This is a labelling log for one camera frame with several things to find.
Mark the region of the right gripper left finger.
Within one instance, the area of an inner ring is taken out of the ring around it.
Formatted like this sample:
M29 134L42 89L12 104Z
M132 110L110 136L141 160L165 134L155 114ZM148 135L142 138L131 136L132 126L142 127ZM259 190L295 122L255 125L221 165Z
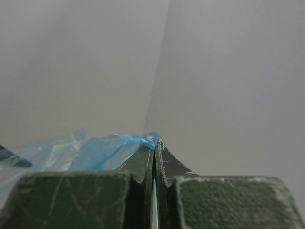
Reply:
M150 229L154 151L141 145L116 170L24 175L0 215L3 229Z

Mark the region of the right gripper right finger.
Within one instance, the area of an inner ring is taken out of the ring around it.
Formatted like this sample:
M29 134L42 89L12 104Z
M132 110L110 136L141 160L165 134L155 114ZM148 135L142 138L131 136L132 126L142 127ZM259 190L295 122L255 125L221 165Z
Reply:
M162 139L155 150L161 229L302 229L285 183L268 176L200 176Z

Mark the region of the blue plastic trash bag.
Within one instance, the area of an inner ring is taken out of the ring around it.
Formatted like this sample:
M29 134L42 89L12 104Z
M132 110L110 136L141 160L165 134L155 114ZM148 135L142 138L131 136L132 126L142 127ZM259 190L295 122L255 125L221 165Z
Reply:
M71 134L13 148L0 148L0 205L4 206L16 182L25 174L53 171L115 170L141 146L153 151L157 132L143 136L132 133L106 137L87 136L85 129Z

